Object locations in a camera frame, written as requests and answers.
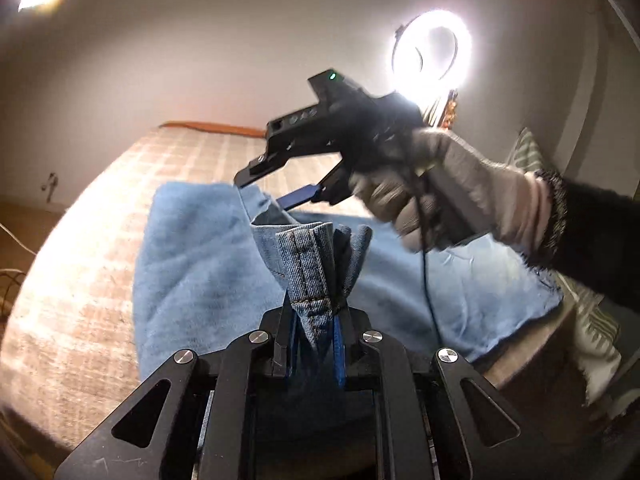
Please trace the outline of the black sleeved right forearm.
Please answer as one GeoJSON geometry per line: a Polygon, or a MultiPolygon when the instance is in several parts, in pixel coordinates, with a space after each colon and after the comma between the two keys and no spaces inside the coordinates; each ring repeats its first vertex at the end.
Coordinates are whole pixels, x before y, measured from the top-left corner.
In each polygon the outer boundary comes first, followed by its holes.
{"type": "Polygon", "coordinates": [[[639,311],[639,203],[628,196],[537,171],[550,216],[529,261],[639,311]]]}

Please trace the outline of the right hand in knit glove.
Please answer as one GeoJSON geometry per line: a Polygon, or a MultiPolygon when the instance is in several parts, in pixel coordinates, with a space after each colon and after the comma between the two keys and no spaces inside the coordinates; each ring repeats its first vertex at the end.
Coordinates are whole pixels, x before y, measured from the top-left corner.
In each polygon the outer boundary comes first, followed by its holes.
{"type": "Polygon", "coordinates": [[[551,218],[548,183],[498,164],[442,129],[413,130],[408,162],[353,174],[349,185],[367,210],[390,223],[412,252],[490,234],[527,257],[535,255],[551,218]]]}

